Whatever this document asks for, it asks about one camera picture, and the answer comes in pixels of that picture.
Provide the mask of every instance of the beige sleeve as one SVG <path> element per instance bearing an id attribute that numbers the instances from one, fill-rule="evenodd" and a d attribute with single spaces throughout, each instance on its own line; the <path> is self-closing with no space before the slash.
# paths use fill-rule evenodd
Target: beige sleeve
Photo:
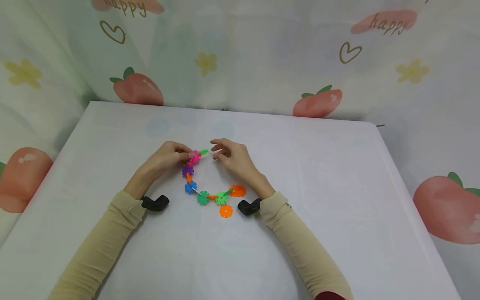
<path id="1" fill-rule="evenodd" d="M 120 191 L 78 248 L 48 300 L 91 300 L 142 220 L 142 202 Z"/>
<path id="2" fill-rule="evenodd" d="M 312 297 L 329 291 L 353 300 L 350 286 L 332 257 L 287 202 L 276 192 L 260 202 L 260 214 L 285 247 Z"/>

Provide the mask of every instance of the maroon sleeve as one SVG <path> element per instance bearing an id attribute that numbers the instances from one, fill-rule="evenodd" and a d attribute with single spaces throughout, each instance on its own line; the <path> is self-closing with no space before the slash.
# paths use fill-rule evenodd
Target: maroon sleeve
<path id="1" fill-rule="evenodd" d="M 343 297 L 332 292 L 323 292 L 315 297 L 315 300 L 345 300 Z"/>

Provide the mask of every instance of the orange snowflake block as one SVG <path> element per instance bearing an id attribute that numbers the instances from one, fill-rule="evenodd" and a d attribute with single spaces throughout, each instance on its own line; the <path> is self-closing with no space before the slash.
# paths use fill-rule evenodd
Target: orange snowflake block
<path id="1" fill-rule="evenodd" d="M 230 205 L 225 204 L 220 207 L 220 215 L 225 219 L 230 218 L 232 214 L 233 214 L 233 209 Z"/>
<path id="2" fill-rule="evenodd" d="M 232 197 L 243 197 L 247 193 L 247 189 L 243 185 L 232 185 L 229 190 L 233 189 L 230 192 L 230 196 Z"/>

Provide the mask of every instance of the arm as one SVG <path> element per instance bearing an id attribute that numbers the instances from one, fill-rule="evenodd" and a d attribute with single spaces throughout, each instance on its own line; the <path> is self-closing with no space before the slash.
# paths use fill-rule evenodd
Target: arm
<path id="1" fill-rule="evenodd" d="M 312 297 L 353 300 L 350 286 L 332 257 L 287 202 L 276 192 L 260 202 L 260 214 L 282 243 Z"/>
<path id="2" fill-rule="evenodd" d="M 68 263 L 48 300 L 90 300 L 118 258 L 145 209 L 125 191 L 111 201 Z"/>
<path id="3" fill-rule="evenodd" d="M 263 199 L 260 214 L 293 261 L 315 300 L 353 300 L 350 286 L 318 239 L 292 210 L 288 200 L 276 192 L 254 166 L 245 145 L 227 139 L 212 140 L 212 151 L 223 166 Z"/>
<path id="4" fill-rule="evenodd" d="M 176 163 L 193 157 L 192 150 L 165 142 L 135 172 L 123 191 L 82 242 L 61 274 L 48 300 L 91 300 L 117 260 L 131 232 L 142 220 L 141 199 L 152 183 Z"/>

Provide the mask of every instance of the peach print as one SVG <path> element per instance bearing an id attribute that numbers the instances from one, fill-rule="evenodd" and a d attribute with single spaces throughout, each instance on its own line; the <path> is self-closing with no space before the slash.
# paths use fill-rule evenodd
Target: peach print
<path id="1" fill-rule="evenodd" d="M 463 188 L 453 172 L 428 178 L 415 191 L 413 202 L 434 236 L 458 244 L 480 243 L 480 190 Z"/>
<path id="2" fill-rule="evenodd" d="M 138 9 L 138 13 L 142 17 L 146 17 L 146 11 L 155 14 L 161 14 L 165 10 L 157 0 L 140 0 L 140 1 L 122 1 L 122 0 L 92 0 L 92 6 L 97 11 L 106 12 L 112 7 L 122 10 L 126 16 L 127 11 L 134 16 L 134 12 Z"/>
<path id="3" fill-rule="evenodd" d="M 135 73 L 132 67 L 123 72 L 123 79 L 111 77 L 113 90 L 125 103 L 163 105 L 163 95 L 158 86 L 147 76 Z"/>
<path id="4" fill-rule="evenodd" d="M 412 10 L 385 11 L 372 14 L 357 24 L 353 25 L 350 33 L 353 35 L 367 32 L 373 29 L 380 29 L 384 35 L 395 32 L 401 34 L 405 29 L 409 30 L 417 20 L 417 13 Z"/>
<path id="5" fill-rule="evenodd" d="M 43 151 L 18 149 L 0 177 L 0 208 L 9 213 L 23 212 L 52 164 Z"/>
<path id="6" fill-rule="evenodd" d="M 315 95 L 305 93 L 293 107 L 295 117 L 323 118 L 332 113 L 342 101 L 342 91 L 331 90 L 332 85 L 327 85 Z"/>

